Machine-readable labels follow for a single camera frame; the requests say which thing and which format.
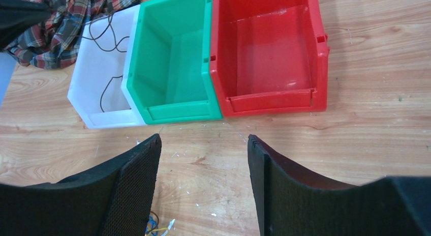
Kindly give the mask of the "green plastic bin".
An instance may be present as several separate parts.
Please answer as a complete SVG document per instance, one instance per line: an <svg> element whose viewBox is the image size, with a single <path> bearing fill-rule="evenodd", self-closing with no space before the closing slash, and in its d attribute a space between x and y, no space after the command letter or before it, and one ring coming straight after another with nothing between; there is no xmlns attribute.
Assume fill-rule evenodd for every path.
<svg viewBox="0 0 431 236"><path fill-rule="evenodd" d="M212 0L141 4L122 90L148 125L222 118L210 76Z"/></svg>

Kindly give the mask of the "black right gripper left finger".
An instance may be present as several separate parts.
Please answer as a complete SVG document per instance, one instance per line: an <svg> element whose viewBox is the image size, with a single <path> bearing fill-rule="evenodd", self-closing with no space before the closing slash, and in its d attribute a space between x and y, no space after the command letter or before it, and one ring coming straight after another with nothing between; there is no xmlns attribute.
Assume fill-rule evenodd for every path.
<svg viewBox="0 0 431 236"><path fill-rule="evenodd" d="M57 183L1 185L1 235L144 235L162 142L132 149Z"/></svg>

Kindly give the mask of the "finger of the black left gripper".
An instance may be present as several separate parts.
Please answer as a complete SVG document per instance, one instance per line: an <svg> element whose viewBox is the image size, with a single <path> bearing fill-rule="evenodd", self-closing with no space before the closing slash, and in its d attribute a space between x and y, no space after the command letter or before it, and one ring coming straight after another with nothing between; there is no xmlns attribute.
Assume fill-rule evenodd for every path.
<svg viewBox="0 0 431 236"><path fill-rule="evenodd" d="M35 24L47 20L52 9L24 0L1 0L1 49Z"/></svg>

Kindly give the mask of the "white plastic bin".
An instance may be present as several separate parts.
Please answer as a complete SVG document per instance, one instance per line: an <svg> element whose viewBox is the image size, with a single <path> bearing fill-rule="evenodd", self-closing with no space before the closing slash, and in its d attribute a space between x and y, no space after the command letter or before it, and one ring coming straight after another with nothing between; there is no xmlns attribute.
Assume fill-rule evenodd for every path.
<svg viewBox="0 0 431 236"><path fill-rule="evenodd" d="M139 5L88 22L68 99L89 129L144 126L130 95L122 90L131 60Z"/></svg>

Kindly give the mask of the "red plastic bin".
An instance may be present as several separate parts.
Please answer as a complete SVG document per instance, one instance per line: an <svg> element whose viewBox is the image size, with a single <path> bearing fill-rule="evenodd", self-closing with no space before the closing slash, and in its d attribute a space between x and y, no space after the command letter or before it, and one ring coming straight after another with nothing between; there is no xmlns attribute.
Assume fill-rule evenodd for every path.
<svg viewBox="0 0 431 236"><path fill-rule="evenodd" d="M224 117L327 108L319 0L213 0L210 75Z"/></svg>

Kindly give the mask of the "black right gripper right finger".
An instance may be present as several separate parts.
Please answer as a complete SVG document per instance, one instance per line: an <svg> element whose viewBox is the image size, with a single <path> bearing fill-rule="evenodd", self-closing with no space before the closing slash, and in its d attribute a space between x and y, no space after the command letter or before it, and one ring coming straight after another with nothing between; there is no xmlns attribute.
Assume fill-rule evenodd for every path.
<svg viewBox="0 0 431 236"><path fill-rule="evenodd" d="M256 135L248 164L261 235L430 235L430 177L355 186L278 153Z"/></svg>

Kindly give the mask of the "plaid flannel cloth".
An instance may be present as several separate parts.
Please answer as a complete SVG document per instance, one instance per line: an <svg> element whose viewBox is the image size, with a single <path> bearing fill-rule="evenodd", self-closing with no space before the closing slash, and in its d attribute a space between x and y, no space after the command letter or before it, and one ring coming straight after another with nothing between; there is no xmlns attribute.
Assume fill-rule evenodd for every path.
<svg viewBox="0 0 431 236"><path fill-rule="evenodd" d="M53 9L44 22L33 25L1 51L20 65L60 69L75 63L83 26L98 17L120 11L142 0L24 0Z"/></svg>

